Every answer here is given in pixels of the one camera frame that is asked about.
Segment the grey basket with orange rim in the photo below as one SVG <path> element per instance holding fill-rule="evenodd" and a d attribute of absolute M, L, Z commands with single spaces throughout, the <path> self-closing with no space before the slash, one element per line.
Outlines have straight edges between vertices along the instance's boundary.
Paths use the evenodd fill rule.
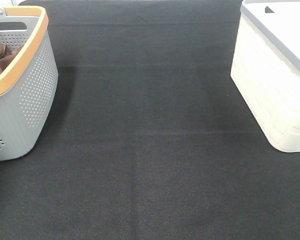
<path fill-rule="evenodd" d="M 17 55 L 0 74 L 0 161 L 26 155 L 35 145 L 50 112 L 58 69 L 48 33 L 49 19 L 40 6 L 4 6 L 0 44 Z"/>

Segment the white basket with grey rim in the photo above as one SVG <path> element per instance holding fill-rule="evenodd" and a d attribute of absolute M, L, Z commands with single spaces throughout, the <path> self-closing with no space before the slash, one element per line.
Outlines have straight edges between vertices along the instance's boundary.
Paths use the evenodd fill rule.
<path fill-rule="evenodd" d="M 269 143 L 300 152 L 300 0 L 244 0 L 231 78 Z"/>

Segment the brown cloth in basket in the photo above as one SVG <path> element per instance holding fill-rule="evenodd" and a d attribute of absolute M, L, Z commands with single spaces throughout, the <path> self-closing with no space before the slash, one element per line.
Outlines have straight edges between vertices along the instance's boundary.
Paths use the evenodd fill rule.
<path fill-rule="evenodd" d="M 8 67 L 22 47 L 23 45 L 18 47 L 16 50 L 10 50 L 6 44 L 0 43 L 0 74 Z"/>

